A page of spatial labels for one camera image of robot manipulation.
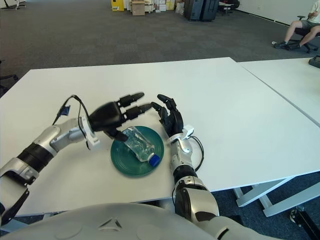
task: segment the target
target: man sitting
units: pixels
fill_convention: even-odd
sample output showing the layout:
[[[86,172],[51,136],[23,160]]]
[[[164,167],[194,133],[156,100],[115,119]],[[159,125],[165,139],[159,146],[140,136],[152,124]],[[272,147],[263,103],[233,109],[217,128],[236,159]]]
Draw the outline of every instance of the man sitting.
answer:
[[[284,49],[287,47],[289,40],[295,33],[295,29],[305,29],[310,31],[305,37],[301,40],[301,42],[295,42],[289,45],[290,50],[301,48],[301,46],[310,42],[312,39],[316,37],[318,33],[320,33],[320,0],[316,1],[310,13],[308,14],[307,20],[293,21],[286,32],[285,39],[283,42],[277,43],[274,45],[276,49]]]

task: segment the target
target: teal plate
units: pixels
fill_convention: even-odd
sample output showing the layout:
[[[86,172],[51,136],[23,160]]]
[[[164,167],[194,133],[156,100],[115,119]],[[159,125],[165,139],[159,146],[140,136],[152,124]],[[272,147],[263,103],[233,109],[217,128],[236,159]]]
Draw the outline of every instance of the teal plate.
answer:
[[[154,152],[160,157],[160,163],[164,157],[165,147],[161,137],[149,127],[136,126],[136,128],[154,145]],[[121,141],[113,141],[111,146],[111,160],[116,169],[130,177],[142,177],[150,174],[156,167],[152,167],[147,161],[140,162],[135,154]]]

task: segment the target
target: blue bottle cap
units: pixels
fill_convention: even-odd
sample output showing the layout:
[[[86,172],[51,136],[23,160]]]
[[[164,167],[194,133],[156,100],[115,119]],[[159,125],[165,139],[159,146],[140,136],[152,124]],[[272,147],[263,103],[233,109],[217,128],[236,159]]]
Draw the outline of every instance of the blue bottle cap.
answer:
[[[161,159],[157,154],[154,154],[150,159],[149,159],[149,164],[152,167],[156,167],[160,163]]]

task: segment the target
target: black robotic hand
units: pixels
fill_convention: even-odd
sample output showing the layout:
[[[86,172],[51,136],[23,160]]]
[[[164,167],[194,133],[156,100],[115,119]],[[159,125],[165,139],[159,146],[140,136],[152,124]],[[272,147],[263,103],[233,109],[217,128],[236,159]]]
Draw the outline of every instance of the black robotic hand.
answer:
[[[124,122],[135,119],[140,114],[143,114],[149,110],[152,105],[147,103],[141,106],[134,106],[127,109],[124,113],[121,112],[121,108],[129,106],[144,95],[145,94],[143,92],[138,92],[133,95],[121,97],[118,101],[108,102],[100,106],[89,116],[89,122],[92,130],[94,132],[103,131],[110,138],[121,142],[126,141],[128,137],[118,131],[117,128]]]
[[[161,106],[155,102],[151,103],[152,107],[158,112],[161,118],[159,122],[163,125],[168,136],[172,137],[175,134],[182,133],[184,121],[181,113],[176,108],[177,105],[175,100],[162,94],[158,94],[157,98],[162,101],[170,111],[170,115],[168,115],[167,109],[164,106]]]

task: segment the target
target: robot finger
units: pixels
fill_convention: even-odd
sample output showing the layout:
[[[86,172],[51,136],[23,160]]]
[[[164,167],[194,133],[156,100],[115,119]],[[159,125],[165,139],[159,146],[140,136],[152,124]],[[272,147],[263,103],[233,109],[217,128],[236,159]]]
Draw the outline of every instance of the robot finger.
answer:
[[[115,128],[104,130],[105,134],[107,134],[111,139],[115,139],[120,142],[125,142],[128,140],[128,136],[118,131]]]
[[[170,97],[165,96],[163,94],[158,94],[157,98],[166,105],[168,110],[170,110],[170,111],[178,111],[177,108],[176,108],[176,106],[177,106],[176,102],[175,102],[175,100],[173,98],[170,98]]]
[[[147,103],[141,106],[134,106],[130,109],[127,109],[125,113],[123,113],[123,123],[127,120],[132,120],[137,118],[140,114],[145,113],[152,107],[151,103]]]
[[[155,103],[154,101],[151,103],[154,110],[156,110],[160,116],[160,123],[161,124],[167,124],[168,120],[168,112],[167,109],[164,106],[159,105],[158,103]]]
[[[131,103],[136,102],[137,100],[139,100],[140,98],[142,98],[145,94],[143,92],[137,92],[133,95],[127,95],[127,96],[123,96],[119,99],[119,101],[117,101],[118,106],[125,108],[127,106],[129,106]]]

